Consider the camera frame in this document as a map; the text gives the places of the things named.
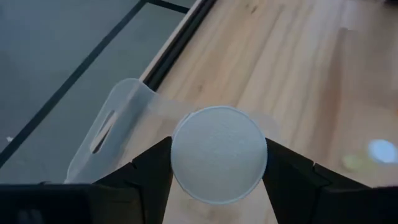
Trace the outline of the black aluminium table frame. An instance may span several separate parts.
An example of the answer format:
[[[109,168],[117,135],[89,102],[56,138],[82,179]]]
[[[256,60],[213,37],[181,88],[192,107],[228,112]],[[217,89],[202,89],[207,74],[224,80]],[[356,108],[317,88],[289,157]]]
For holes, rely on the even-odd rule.
[[[153,2],[156,6],[183,12],[185,15],[140,76],[141,82],[153,91],[158,90],[168,72],[216,2],[217,0],[195,0],[190,8],[162,0]]]

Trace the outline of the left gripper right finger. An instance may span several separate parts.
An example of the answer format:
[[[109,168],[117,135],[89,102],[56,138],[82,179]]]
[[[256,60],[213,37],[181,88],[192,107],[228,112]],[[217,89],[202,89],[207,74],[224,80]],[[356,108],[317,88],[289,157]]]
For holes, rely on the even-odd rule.
[[[262,181],[278,224],[314,224],[318,199],[324,187],[367,188],[271,139],[266,142],[267,167]]]

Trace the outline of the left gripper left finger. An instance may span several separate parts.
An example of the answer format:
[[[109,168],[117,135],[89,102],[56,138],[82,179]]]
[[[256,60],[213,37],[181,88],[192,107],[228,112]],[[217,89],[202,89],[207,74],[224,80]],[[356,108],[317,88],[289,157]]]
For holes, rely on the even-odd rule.
[[[96,183],[137,190],[144,224],[162,224],[173,179],[171,145],[168,136]]]

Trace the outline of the clear plastic bin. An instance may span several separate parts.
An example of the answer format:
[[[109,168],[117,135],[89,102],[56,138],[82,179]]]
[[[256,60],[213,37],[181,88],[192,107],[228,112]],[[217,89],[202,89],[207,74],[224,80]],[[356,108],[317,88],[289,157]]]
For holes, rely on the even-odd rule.
[[[201,106],[169,100],[136,78],[117,83],[72,159],[65,183],[93,183],[172,136]]]

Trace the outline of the large orange pill bottle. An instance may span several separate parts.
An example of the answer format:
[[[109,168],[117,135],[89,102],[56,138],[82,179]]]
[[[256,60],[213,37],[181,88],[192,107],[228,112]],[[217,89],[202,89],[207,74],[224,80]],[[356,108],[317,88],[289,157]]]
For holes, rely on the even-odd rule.
[[[245,113],[211,106],[189,114],[172,135],[174,176],[194,199],[212,205],[249,195],[267,166],[265,136]]]

